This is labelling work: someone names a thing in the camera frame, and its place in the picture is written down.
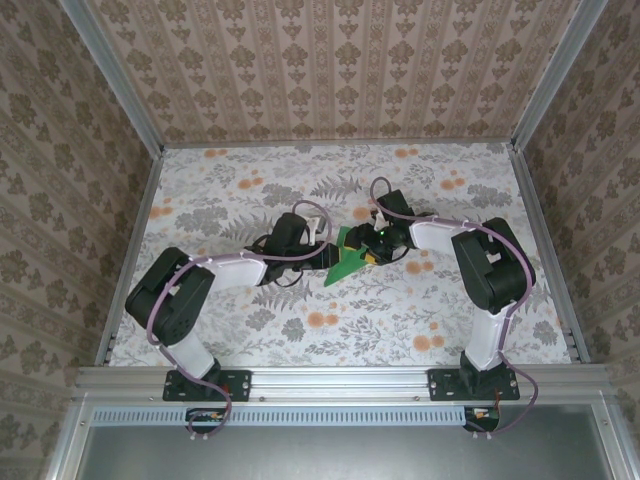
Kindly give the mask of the green square paper sheet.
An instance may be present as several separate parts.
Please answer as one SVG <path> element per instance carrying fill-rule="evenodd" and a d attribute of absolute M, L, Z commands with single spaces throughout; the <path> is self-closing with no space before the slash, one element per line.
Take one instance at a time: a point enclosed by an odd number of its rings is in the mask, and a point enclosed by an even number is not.
<path fill-rule="evenodd" d="M 339 249 L 339 261 L 336 265 L 332 266 L 324 281 L 324 286 L 329 287 L 336 284 L 340 280 L 355 273 L 357 270 L 368 265 L 365 260 L 367 248 L 362 246 L 359 249 L 352 249 L 346 246 L 346 236 L 351 230 L 351 227 L 341 226 L 337 238 L 337 246 Z"/>

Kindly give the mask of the grey metal sheet panel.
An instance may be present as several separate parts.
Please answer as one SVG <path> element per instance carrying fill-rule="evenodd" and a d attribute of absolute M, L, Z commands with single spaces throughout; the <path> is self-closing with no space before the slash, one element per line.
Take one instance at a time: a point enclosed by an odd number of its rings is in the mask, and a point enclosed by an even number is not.
<path fill-rule="evenodd" d="M 491 439 L 461 427 L 98 427 L 77 480 L 613 480 L 593 414 L 537 407 Z"/>

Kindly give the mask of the small controller circuit board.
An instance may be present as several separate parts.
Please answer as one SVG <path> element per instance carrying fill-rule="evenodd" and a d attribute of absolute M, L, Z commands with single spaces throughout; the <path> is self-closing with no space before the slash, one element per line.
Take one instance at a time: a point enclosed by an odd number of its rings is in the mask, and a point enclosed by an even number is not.
<path fill-rule="evenodd" d="M 185 414 L 186 429 L 195 436 L 210 436 L 226 422 L 224 408 L 194 408 Z"/>
<path fill-rule="evenodd" d="M 471 433 L 491 433 L 498 428 L 500 410 L 498 407 L 465 407 L 463 428 Z"/>

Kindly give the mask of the wide aluminium frame rail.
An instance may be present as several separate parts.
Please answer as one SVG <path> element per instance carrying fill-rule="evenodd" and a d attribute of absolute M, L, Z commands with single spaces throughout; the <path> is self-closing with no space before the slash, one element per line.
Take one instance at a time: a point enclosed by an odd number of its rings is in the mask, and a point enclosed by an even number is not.
<path fill-rule="evenodd" d="M 253 367 L 249 402 L 265 405 L 410 405 L 430 402 L 427 366 Z M 604 366 L 525 365 L 539 405 L 587 404 L 615 396 Z M 84 367 L 71 400 L 95 404 L 162 404 L 169 368 Z"/>

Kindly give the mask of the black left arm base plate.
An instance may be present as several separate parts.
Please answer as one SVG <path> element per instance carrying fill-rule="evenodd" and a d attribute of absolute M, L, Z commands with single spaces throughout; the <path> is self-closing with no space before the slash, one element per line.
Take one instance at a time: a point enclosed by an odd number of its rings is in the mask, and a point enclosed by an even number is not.
<path fill-rule="evenodd" d="M 218 370 L 204 380 L 215 383 L 232 401 L 249 400 L 252 372 L 250 370 Z M 162 399 L 166 402 L 222 402 L 224 397 L 210 387 L 188 380 L 178 370 L 170 370 L 165 377 Z"/>

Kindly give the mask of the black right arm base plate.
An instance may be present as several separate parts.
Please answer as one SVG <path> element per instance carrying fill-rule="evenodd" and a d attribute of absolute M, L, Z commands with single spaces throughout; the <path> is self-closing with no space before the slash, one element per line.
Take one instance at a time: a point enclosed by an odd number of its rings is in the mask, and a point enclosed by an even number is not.
<path fill-rule="evenodd" d="M 427 371 L 432 401 L 519 400 L 520 391 L 511 369 L 495 368 L 471 372 L 462 368 L 434 368 Z"/>

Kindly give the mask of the aluminium frame post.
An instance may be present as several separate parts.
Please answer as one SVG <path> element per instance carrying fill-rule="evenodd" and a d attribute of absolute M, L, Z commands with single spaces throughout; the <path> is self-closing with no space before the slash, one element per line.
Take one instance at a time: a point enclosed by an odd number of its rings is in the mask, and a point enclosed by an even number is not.
<path fill-rule="evenodd" d="M 516 125 L 511 137 L 516 152 L 523 151 L 532 138 L 607 3 L 608 0 L 581 0 Z"/>
<path fill-rule="evenodd" d="M 164 142 L 116 50 L 85 0 L 59 0 L 153 161 Z"/>

